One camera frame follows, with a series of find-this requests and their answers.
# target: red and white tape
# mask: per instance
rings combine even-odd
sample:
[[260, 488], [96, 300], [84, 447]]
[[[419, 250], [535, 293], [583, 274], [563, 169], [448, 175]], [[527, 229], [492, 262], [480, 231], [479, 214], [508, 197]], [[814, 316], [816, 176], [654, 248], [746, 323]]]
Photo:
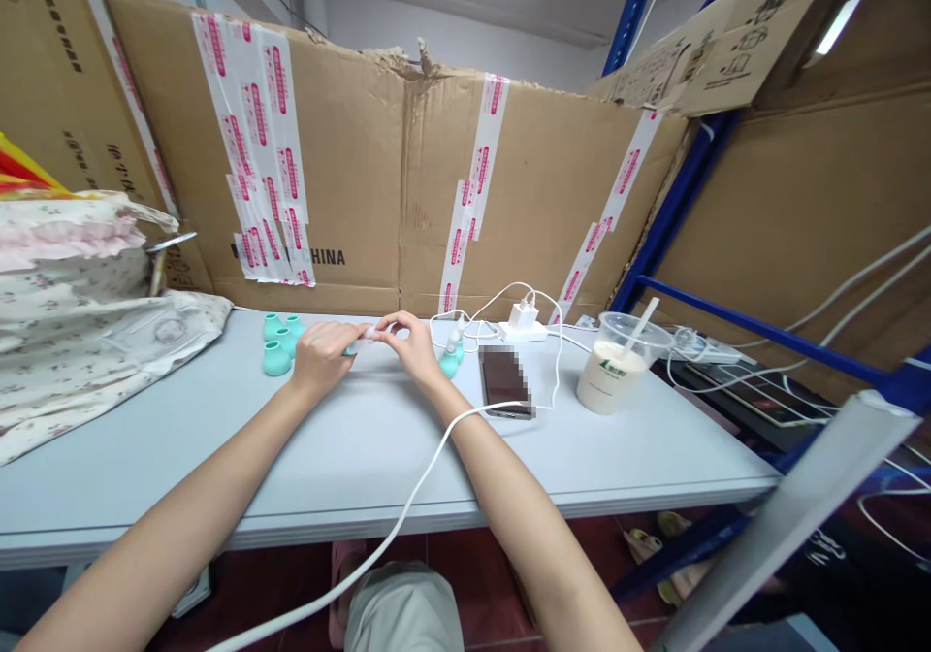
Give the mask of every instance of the red and white tape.
[[[594, 256], [598, 253], [598, 248], [604, 242], [604, 236], [609, 232], [614, 232], [614, 228], [621, 218], [621, 211], [630, 195], [630, 189], [640, 173], [640, 167], [647, 157], [653, 138], [659, 130], [659, 124], [662, 121], [662, 114], [653, 110], [645, 110], [640, 115], [640, 121], [637, 123], [633, 137], [630, 139], [630, 145], [624, 160], [621, 162], [621, 169], [614, 179], [611, 186], [611, 193], [601, 212], [601, 219], [597, 223], [589, 226], [585, 240], [579, 247], [578, 254], [575, 255], [575, 261], [569, 274], [565, 278], [565, 284], [562, 286], [560, 293], [560, 307], [563, 313], [568, 314], [572, 302], [582, 287], [582, 281], [585, 280], [585, 274], [589, 272], [589, 267], [594, 261]], [[556, 324], [560, 321], [558, 310], [553, 310], [550, 315], [549, 324]]]
[[469, 241], [478, 240], [481, 234], [510, 83], [511, 80], [501, 75], [485, 74], [468, 179], [460, 181], [456, 188], [456, 203], [449, 225], [446, 258], [443, 260], [443, 276], [440, 280], [439, 312], [456, 308], [466, 245]]
[[[191, 18], [230, 163], [230, 193], [247, 250], [240, 258], [243, 275], [313, 286], [287, 36], [218, 14], [195, 12]], [[285, 251], [286, 257], [275, 258]]]
[[133, 82], [133, 76], [129, 72], [129, 66], [123, 55], [123, 48], [116, 38], [116, 32], [110, 22], [110, 15], [107, 14], [107, 7], [104, 0], [87, 0], [90, 6], [90, 12], [97, 22], [97, 30], [100, 32], [101, 40], [107, 49], [107, 55], [110, 56], [110, 62], [116, 76], [119, 77], [119, 85], [123, 90], [123, 96], [126, 99], [126, 105], [129, 107], [129, 113], [136, 123], [136, 130], [143, 141], [145, 156], [151, 165], [152, 173], [155, 175], [155, 183], [159, 192], [162, 194], [162, 200], [165, 202], [165, 210], [174, 218], [180, 219], [175, 195], [172, 193], [171, 185], [168, 183], [168, 176], [165, 173], [165, 166], [162, 164], [162, 158], [155, 147], [155, 140], [152, 138], [152, 132], [148, 128], [148, 121], [143, 114], [143, 105], [139, 100], [139, 92], [136, 91], [136, 84]]

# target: straw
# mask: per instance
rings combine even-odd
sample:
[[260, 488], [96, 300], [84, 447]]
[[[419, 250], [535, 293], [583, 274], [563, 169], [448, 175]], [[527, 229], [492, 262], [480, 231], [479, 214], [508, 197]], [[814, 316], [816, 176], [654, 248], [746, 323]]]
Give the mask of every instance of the straw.
[[627, 343], [624, 345], [624, 348], [621, 350], [621, 355], [618, 357], [618, 361], [624, 361], [627, 356], [627, 353], [630, 352], [630, 349], [633, 347], [633, 343], [640, 339], [640, 334], [643, 332], [643, 328], [647, 326], [647, 322], [650, 321], [653, 311], [659, 305], [659, 298], [654, 298], [650, 301], [650, 304], [647, 306], [647, 309], [644, 311], [643, 315], [640, 317], [640, 321], [637, 322], [637, 326], [633, 328], [633, 334], [627, 338]]

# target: plastic cup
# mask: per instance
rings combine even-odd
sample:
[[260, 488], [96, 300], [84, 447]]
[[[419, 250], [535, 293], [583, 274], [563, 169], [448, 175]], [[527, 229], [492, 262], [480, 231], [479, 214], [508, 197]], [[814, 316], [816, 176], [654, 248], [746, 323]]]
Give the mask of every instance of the plastic cup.
[[575, 394], [595, 414], [614, 414], [659, 353], [672, 347], [673, 340], [664, 329], [647, 322], [624, 355], [624, 345], [639, 318], [621, 312], [603, 312], [598, 318], [601, 327]]

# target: smartphone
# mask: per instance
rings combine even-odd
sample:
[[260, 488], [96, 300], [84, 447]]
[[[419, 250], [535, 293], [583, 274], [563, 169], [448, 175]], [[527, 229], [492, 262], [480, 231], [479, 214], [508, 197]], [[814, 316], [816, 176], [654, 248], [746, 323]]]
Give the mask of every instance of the smartphone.
[[489, 414], [511, 419], [533, 419], [536, 416], [527, 380], [513, 346], [479, 346], [478, 363], [486, 405], [515, 400], [522, 403], [520, 406], [488, 409]]
[[[722, 385], [761, 370], [748, 366], [743, 361], [739, 364], [689, 363], [686, 368], [715, 385]], [[765, 375], [750, 377], [743, 382], [723, 388], [722, 392], [779, 427], [802, 426], [812, 419], [823, 421], [831, 418], [831, 412], [809, 404], [830, 405], [823, 397], [802, 387], [794, 388], [795, 395], [789, 395], [777, 382], [774, 382], [774, 379], [780, 378], [778, 374], [772, 374], [771, 378]]]

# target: pink ruffle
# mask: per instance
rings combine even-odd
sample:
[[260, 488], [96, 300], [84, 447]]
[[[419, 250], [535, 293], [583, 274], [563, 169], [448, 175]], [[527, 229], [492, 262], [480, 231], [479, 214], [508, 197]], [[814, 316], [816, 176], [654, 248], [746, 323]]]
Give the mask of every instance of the pink ruffle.
[[145, 243], [136, 218], [107, 222], [56, 220], [30, 228], [0, 229], [0, 272], [32, 269], [39, 259], [110, 257]]

